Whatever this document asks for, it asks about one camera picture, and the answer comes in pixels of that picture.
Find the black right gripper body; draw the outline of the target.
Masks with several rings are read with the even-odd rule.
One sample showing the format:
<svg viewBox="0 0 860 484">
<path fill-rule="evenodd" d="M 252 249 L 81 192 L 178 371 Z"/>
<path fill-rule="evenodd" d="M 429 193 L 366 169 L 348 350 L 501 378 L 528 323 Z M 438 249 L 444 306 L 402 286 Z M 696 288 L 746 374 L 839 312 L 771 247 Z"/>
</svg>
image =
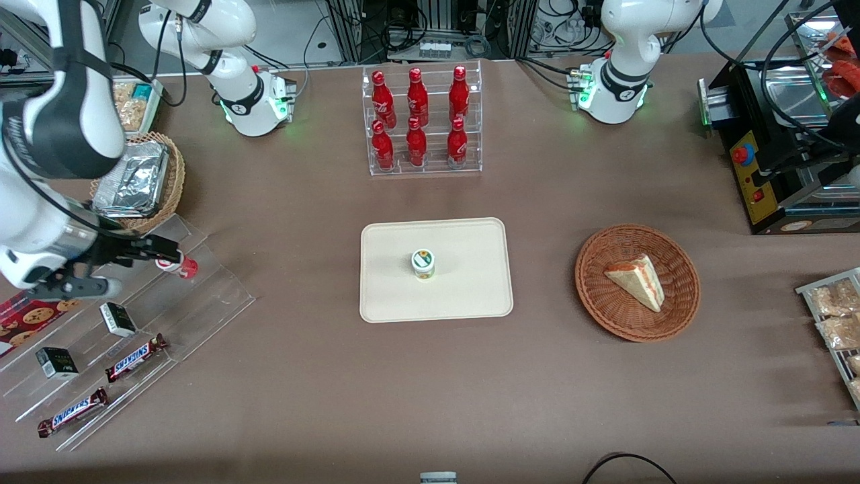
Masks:
<svg viewBox="0 0 860 484">
<path fill-rule="evenodd" d="M 119 264 L 131 267 L 135 261 L 147 260 L 147 254 L 142 251 L 141 243 L 141 238 L 128 235 L 98 234 L 86 251 L 86 264 L 88 266 Z"/>
</svg>

